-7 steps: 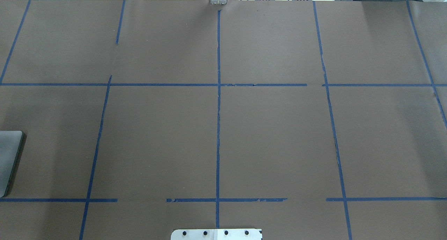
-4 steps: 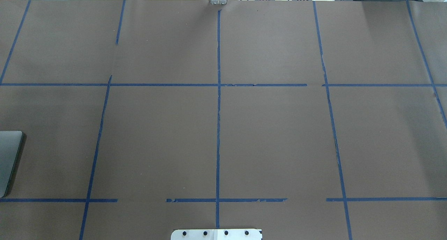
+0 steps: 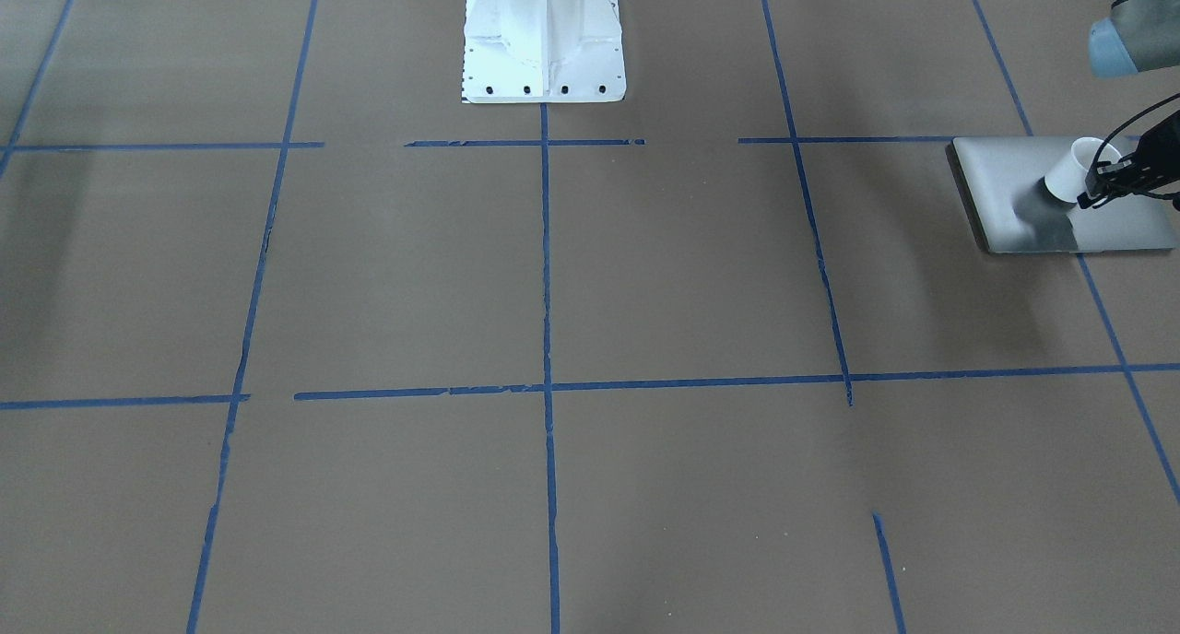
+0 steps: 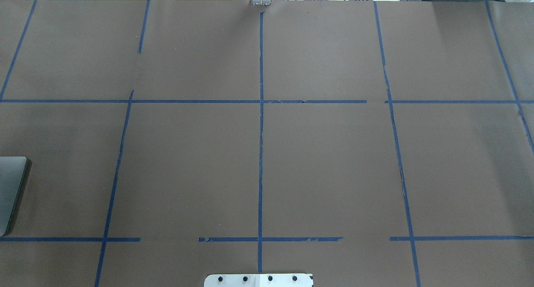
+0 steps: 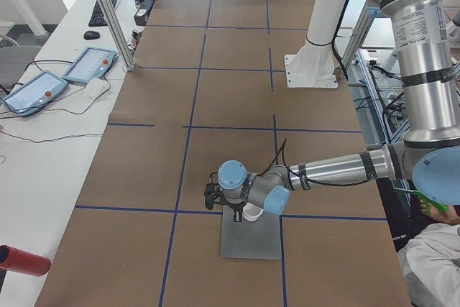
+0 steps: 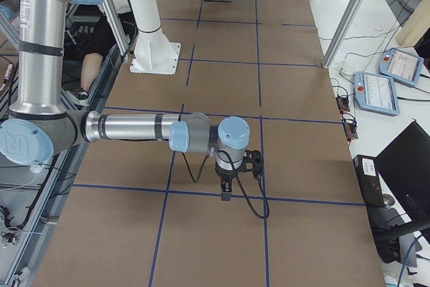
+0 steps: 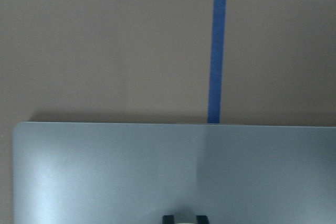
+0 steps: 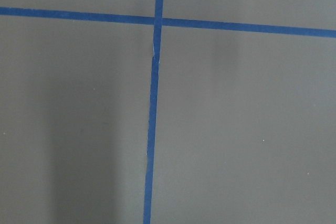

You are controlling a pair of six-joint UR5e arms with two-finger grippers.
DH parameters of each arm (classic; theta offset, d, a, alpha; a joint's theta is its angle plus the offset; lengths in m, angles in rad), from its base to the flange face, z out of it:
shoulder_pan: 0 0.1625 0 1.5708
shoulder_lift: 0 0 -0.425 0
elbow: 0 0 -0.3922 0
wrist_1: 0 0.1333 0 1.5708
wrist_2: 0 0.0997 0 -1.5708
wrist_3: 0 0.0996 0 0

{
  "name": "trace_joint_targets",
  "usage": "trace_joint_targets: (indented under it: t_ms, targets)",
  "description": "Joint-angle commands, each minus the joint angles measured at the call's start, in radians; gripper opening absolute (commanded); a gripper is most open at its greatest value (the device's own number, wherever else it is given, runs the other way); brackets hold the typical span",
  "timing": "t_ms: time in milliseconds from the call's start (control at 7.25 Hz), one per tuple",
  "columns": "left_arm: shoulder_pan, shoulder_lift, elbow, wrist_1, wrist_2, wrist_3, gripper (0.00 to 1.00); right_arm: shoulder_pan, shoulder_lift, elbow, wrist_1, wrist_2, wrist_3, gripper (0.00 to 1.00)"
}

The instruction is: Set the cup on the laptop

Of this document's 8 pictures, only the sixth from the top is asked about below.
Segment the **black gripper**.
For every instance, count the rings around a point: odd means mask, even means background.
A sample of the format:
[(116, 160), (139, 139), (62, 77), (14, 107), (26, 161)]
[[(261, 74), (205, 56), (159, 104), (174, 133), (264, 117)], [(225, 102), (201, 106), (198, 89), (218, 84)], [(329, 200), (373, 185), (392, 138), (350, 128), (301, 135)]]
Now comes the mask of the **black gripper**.
[(217, 163), (215, 164), (216, 174), (221, 179), (221, 200), (230, 201), (232, 196), (232, 180), (236, 179), (239, 181), (239, 175), (233, 170), (225, 170), (221, 168)]

